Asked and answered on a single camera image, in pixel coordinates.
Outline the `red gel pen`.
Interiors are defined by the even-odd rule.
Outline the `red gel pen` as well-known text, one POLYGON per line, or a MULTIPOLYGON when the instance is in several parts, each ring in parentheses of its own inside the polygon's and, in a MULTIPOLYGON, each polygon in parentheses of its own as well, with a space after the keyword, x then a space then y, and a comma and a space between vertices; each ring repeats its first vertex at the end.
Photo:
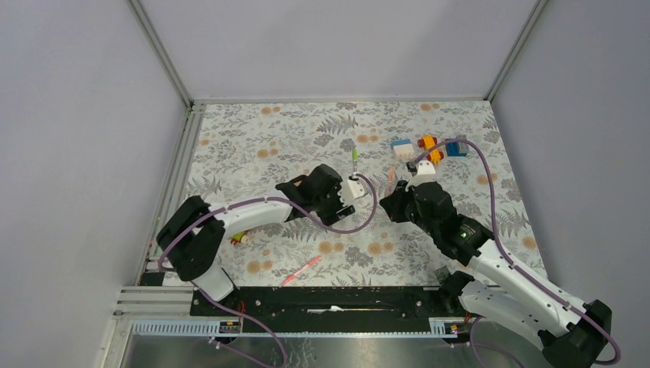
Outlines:
POLYGON ((387 176, 387 184, 386 184, 386 190, 385 194, 388 196, 392 193, 394 190, 394 185, 395 185, 395 168, 394 165, 391 165, 389 167, 389 173, 387 176))

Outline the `white green marker pen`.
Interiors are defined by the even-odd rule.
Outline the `white green marker pen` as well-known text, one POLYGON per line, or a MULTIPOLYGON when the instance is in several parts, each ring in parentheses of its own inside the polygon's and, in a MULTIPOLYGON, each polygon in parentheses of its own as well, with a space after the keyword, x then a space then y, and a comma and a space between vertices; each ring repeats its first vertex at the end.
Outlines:
POLYGON ((358 152, 356 148, 352 150, 352 161, 353 161, 352 177, 356 177, 358 172, 358 152))

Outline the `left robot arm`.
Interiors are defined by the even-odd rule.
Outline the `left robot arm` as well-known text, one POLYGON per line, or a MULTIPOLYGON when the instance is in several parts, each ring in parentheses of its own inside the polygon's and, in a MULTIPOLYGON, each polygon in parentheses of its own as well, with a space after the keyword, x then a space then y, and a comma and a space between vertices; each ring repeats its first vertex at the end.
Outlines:
POLYGON ((238 304, 235 285, 217 261, 222 242, 254 228, 290 222, 314 213, 330 227, 355 212, 353 203, 366 190, 360 178, 343 178, 325 164, 307 175, 277 184, 267 195, 227 205, 211 205, 189 197, 159 230, 155 243, 179 278, 208 295, 208 305, 221 315, 238 304))

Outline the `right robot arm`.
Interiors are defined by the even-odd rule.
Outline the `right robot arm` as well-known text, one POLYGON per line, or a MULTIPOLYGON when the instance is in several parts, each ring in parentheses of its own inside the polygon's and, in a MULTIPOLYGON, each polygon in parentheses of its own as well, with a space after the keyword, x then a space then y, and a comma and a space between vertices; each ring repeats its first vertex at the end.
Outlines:
POLYGON ((457 212, 437 182, 410 186, 400 181, 379 204, 392 222, 410 222, 429 235, 443 255, 501 287, 490 292, 456 271, 442 287, 439 303, 451 316, 467 310, 528 340, 553 367, 591 367, 607 344, 612 311, 599 300, 573 296, 499 248, 495 234, 457 212))

